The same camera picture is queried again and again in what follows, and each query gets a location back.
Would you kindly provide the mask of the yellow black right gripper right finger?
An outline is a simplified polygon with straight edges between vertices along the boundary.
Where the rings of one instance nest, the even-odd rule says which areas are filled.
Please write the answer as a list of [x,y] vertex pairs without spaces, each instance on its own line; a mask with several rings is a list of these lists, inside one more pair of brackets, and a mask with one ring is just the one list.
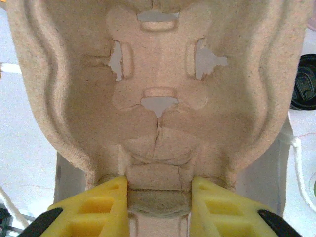
[[265,205],[202,177],[192,180],[191,236],[298,237],[300,234]]

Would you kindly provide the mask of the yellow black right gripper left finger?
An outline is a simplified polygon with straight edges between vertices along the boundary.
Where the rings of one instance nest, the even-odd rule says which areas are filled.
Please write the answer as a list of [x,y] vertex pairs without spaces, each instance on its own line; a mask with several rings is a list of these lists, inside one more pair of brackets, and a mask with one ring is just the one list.
[[51,205],[26,237],[128,237],[127,178],[116,177]]

